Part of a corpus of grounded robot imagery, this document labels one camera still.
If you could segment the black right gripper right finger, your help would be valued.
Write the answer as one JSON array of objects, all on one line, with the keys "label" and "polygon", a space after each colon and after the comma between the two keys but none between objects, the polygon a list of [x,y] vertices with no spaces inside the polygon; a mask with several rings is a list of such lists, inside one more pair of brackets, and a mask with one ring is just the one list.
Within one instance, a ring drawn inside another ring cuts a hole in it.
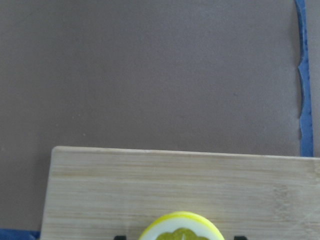
[{"label": "black right gripper right finger", "polygon": [[234,240],[247,240],[247,238],[243,235],[236,235],[234,236]]}]

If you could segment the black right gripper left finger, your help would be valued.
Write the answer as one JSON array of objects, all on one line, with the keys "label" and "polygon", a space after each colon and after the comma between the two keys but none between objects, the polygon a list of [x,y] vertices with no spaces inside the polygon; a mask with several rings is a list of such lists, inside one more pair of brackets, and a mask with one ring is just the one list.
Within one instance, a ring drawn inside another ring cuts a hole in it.
[{"label": "black right gripper left finger", "polygon": [[125,240],[124,235],[116,235],[113,240]]}]

